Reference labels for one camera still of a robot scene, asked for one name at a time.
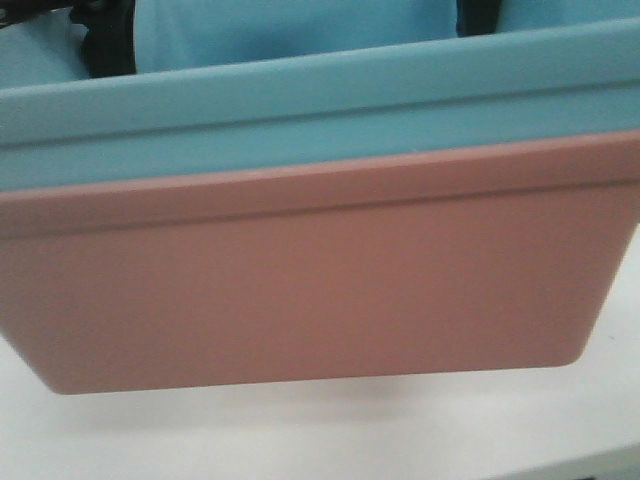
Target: black strap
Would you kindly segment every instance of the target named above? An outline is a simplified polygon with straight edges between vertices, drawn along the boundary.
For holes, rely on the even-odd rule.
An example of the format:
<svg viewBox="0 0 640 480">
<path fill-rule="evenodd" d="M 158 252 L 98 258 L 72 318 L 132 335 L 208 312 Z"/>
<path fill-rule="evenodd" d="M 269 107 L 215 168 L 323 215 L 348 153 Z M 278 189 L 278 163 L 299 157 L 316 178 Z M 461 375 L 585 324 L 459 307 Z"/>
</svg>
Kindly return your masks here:
<svg viewBox="0 0 640 480">
<path fill-rule="evenodd" d="M 459 37 L 495 33 L 502 0 L 457 0 Z"/>
<path fill-rule="evenodd" d="M 27 21 L 36 15 L 91 0 L 0 0 L 0 28 Z"/>
<path fill-rule="evenodd" d="M 135 0 L 102 0 L 78 5 L 71 11 L 71 21 L 89 29 L 81 54 L 92 77 L 136 73 L 134 11 Z"/>
</svg>

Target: plastic bin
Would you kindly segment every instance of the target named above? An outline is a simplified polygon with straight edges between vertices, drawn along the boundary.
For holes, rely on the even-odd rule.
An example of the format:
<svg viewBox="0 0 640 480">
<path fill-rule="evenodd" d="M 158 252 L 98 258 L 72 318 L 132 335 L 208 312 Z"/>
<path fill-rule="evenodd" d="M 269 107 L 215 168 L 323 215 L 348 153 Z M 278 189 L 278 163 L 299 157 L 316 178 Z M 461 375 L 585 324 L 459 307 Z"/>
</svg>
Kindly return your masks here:
<svg viewBox="0 0 640 480">
<path fill-rule="evenodd" d="M 2 333 L 65 393 L 574 360 L 640 215 L 640 8 L 537 3 L 0 90 Z"/>
</svg>

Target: white surface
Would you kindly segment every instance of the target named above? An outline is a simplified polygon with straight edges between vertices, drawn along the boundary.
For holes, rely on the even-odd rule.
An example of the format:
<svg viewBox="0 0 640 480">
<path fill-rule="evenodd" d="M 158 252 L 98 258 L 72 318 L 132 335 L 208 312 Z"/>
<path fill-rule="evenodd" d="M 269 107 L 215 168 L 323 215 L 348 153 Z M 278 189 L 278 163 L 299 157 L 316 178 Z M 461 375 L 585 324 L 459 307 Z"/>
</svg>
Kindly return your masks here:
<svg viewBox="0 0 640 480">
<path fill-rule="evenodd" d="M 64 397 L 2 341 L 0 478 L 570 480 L 625 469 L 640 464 L 639 284 L 640 231 L 584 356 L 552 369 Z"/>
</svg>

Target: blue fabric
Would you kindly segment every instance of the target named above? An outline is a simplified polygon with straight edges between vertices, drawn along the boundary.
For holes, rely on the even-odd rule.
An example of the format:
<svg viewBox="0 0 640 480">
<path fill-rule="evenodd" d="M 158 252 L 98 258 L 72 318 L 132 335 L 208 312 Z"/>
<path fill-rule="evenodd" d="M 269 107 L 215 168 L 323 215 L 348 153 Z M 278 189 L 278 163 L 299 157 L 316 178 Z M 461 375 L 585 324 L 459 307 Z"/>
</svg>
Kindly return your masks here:
<svg viewBox="0 0 640 480">
<path fill-rule="evenodd" d="M 139 72 L 456 36 L 454 0 L 138 0 Z"/>
<path fill-rule="evenodd" d="M 85 29 L 68 10 L 0 30 L 0 88 L 89 78 L 78 50 Z"/>
<path fill-rule="evenodd" d="M 498 30 L 531 30 L 637 15 L 638 0 L 504 0 Z"/>
</svg>

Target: light blue container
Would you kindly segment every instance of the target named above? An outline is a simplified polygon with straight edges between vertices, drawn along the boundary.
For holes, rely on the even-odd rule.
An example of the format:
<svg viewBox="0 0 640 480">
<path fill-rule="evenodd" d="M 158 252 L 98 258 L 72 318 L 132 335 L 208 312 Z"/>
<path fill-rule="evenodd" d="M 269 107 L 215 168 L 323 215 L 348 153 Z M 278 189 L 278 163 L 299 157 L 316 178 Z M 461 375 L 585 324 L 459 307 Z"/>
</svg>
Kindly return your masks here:
<svg viewBox="0 0 640 480">
<path fill-rule="evenodd" d="M 153 0 L 139 1 L 136 31 L 144 38 L 154 17 L 140 15 Z M 240 24 L 259 14 L 244 3 Z M 298 10 L 287 10 L 289 22 L 306 14 L 303 3 L 291 1 Z M 357 23 L 362 1 L 347 3 Z M 446 25 L 407 21 L 402 8 L 419 4 Z M 397 5 L 396 17 L 369 16 L 360 36 L 346 35 L 348 23 L 318 17 L 314 28 L 335 28 L 344 51 L 311 41 L 291 57 L 273 59 L 286 49 L 267 49 L 265 60 L 253 51 L 253 58 L 222 56 L 224 65 L 102 80 L 69 81 L 84 76 L 68 53 L 77 35 L 43 40 L 64 12 L 4 29 L 0 190 L 640 127 L 640 2 L 505 0 L 499 33 L 464 39 L 453 38 L 455 2 Z M 295 30 L 286 32 L 284 43 L 295 40 Z M 163 57 L 151 33 L 144 48 L 155 56 L 142 57 L 140 38 L 141 70 L 202 60 L 179 35 Z M 34 85 L 42 82 L 57 83 Z"/>
</svg>

